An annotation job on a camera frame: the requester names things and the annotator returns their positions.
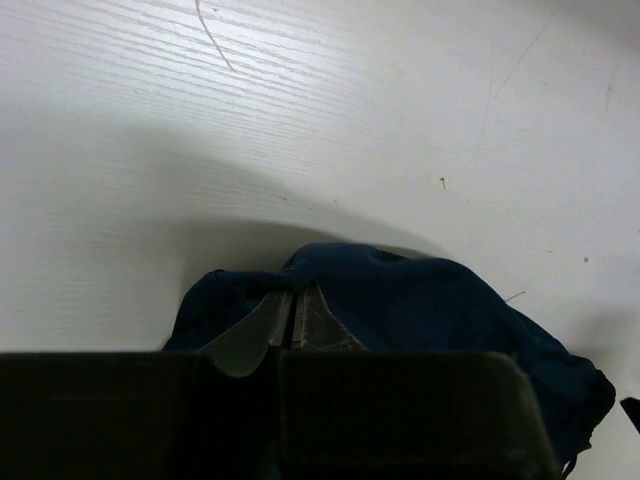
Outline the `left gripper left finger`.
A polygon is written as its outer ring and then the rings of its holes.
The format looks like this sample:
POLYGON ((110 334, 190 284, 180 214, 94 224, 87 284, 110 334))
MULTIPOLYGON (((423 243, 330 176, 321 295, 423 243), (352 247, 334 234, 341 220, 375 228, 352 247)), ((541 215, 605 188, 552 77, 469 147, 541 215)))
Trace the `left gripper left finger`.
POLYGON ((291 292, 270 292, 248 315, 205 345, 202 354, 227 376, 253 374, 271 347, 290 341, 292 307, 291 292))

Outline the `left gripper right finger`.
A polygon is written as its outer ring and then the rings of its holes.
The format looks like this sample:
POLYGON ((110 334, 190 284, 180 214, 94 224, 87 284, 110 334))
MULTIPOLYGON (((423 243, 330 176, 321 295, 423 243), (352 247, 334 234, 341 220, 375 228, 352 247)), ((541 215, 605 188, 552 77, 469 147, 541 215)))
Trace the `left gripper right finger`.
POLYGON ((365 350, 365 346, 333 315, 318 284, 309 284, 297 298, 292 348, 320 353, 365 350))

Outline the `navy blue shorts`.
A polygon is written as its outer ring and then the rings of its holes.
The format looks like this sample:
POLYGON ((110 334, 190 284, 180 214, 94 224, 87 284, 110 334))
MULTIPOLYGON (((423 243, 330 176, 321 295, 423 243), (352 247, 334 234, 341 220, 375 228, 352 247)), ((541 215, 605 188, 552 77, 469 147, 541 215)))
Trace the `navy blue shorts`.
POLYGON ((594 429, 615 403, 615 388, 601 370, 571 354, 469 268, 366 244, 310 244, 276 272, 207 273, 184 296, 166 348, 199 349, 269 292, 301 292, 310 283, 320 286, 331 313, 373 351, 491 351, 513 357, 530 380, 561 463, 589 448, 594 429))

